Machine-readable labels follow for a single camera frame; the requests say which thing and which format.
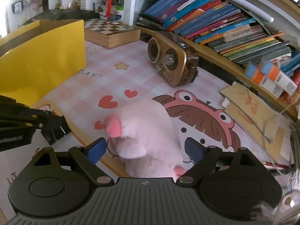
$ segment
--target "red heart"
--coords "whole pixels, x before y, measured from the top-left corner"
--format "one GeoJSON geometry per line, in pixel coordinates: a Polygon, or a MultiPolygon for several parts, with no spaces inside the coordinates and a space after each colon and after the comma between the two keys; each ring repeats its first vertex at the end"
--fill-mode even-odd
{"type": "Polygon", "coordinates": [[[99,101],[98,106],[106,109],[115,108],[118,106],[116,101],[111,101],[113,99],[112,96],[103,96],[99,101]]]}
{"type": "Polygon", "coordinates": [[[101,124],[100,121],[95,122],[95,129],[104,129],[104,124],[101,124]]]}
{"type": "Polygon", "coordinates": [[[132,98],[132,97],[136,97],[137,96],[137,91],[130,91],[130,90],[125,90],[124,94],[128,97],[128,98],[132,98]]]}

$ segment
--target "wooden shelf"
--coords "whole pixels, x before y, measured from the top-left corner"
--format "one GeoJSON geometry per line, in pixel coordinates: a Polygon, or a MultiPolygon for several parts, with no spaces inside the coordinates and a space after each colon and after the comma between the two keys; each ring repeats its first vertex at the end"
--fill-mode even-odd
{"type": "MultiPolygon", "coordinates": [[[[154,31],[141,28],[141,33],[146,33],[153,35],[154,31]]],[[[196,51],[198,51],[198,55],[202,58],[206,59],[209,62],[212,62],[219,67],[225,69],[227,72],[233,74],[236,78],[244,81],[245,83],[249,84],[251,87],[253,87],[255,90],[257,90],[260,94],[262,94],[269,102],[271,102],[273,105],[275,105],[280,111],[285,109],[289,102],[280,98],[276,98],[273,95],[271,95],[266,89],[252,81],[250,78],[246,77],[245,70],[238,66],[237,64],[233,63],[226,57],[223,57],[222,55],[217,54],[213,49],[202,46],[198,43],[195,43],[191,40],[187,40],[185,38],[180,37],[183,39],[186,43],[188,43],[190,46],[194,47],[196,51]]],[[[296,111],[295,106],[291,106],[286,110],[286,114],[295,121],[297,119],[298,113],[296,111]]]]}

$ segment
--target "chessboard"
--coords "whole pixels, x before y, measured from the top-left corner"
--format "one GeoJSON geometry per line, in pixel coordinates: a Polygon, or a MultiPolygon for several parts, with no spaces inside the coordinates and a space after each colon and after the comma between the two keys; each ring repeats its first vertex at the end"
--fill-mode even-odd
{"type": "Polygon", "coordinates": [[[90,19],[84,21],[84,38],[106,49],[140,39],[141,29],[119,21],[90,19]]]}
{"type": "Polygon", "coordinates": [[[106,21],[103,19],[90,19],[84,22],[84,28],[105,35],[119,34],[132,31],[135,28],[118,21],[106,21]]]}

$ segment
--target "pink plush toy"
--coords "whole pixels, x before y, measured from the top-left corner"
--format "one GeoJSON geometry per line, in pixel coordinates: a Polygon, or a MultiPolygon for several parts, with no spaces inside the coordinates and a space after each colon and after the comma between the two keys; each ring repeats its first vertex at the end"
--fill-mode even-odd
{"type": "Polygon", "coordinates": [[[139,100],[120,107],[104,125],[110,152],[120,156],[130,176],[176,181],[185,173],[177,129],[160,103],[139,100]]]}

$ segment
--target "yellow star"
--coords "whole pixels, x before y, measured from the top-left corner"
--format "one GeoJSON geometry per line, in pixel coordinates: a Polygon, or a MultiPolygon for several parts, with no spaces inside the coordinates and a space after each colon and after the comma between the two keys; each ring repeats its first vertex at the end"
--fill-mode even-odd
{"type": "Polygon", "coordinates": [[[117,70],[118,69],[123,69],[123,70],[127,70],[127,68],[129,67],[129,65],[125,64],[125,63],[119,63],[119,64],[115,64],[117,70]]]}

